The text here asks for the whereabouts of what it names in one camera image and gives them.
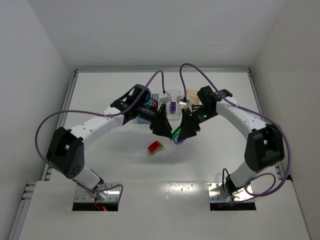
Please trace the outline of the green lego stack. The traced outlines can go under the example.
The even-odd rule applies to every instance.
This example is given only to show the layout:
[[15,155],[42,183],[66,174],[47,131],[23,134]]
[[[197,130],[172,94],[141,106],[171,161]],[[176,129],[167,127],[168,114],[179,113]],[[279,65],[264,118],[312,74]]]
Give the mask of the green lego stack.
[[180,132],[181,132],[181,127],[179,126],[173,131],[171,140],[173,141],[177,139],[179,137]]

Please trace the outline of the purple lego brick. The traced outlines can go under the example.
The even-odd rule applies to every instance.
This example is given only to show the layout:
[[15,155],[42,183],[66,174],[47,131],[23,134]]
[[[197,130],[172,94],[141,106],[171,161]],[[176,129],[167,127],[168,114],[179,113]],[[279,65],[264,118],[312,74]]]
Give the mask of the purple lego brick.
[[177,103],[172,101],[169,105],[170,113],[175,113],[177,111]]

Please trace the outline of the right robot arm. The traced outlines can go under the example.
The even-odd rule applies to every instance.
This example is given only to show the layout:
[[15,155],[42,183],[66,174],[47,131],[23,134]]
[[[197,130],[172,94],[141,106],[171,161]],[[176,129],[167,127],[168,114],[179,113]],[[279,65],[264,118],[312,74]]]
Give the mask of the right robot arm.
[[179,133],[174,138],[182,142],[197,135],[200,124],[220,115],[227,119],[245,138],[244,162],[224,182],[229,195],[243,188],[258,173],[282,161],[285,157],[283,137],[274,124],[268,124],[242,110],[226,89],[214,92],[210,86],[202,87],[197,96],[202,105],[196,110],[182,110]]

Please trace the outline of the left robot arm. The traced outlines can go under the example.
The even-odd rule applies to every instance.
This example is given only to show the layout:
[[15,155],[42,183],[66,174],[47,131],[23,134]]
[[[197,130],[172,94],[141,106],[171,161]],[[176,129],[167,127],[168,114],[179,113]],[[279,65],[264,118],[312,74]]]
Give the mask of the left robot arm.
[[136,84],[98,116],[69,129],[59,127],[51,139],[46,160],[87,191],[100,192],[103,179],[85,164],[85,149],[94,141],[135,118],[149,122],[154,135],[172,137],[166,106],[149,105],[149,92],[148,88]]

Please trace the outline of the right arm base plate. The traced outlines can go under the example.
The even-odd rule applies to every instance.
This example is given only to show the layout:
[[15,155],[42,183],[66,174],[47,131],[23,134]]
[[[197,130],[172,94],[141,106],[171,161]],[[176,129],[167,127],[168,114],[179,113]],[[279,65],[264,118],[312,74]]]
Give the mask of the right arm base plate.
[[225,192],[222,182],[208,182],[209,202],[212,204],[235,204],[235,203],[254,203],[253,196],[248,194],[242,187],[230,195]]

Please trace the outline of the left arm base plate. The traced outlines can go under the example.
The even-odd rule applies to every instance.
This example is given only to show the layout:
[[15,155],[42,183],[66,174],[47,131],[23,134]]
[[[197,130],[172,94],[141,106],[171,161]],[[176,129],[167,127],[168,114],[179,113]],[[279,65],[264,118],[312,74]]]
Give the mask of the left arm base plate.
[[93,204],[95,201],[101,204],[115,204],[121,199],[123,185],[120,182],[105,182],[97,187],[101,192],[91,192],[81,186],[77,186],[74,194],[74,203]]

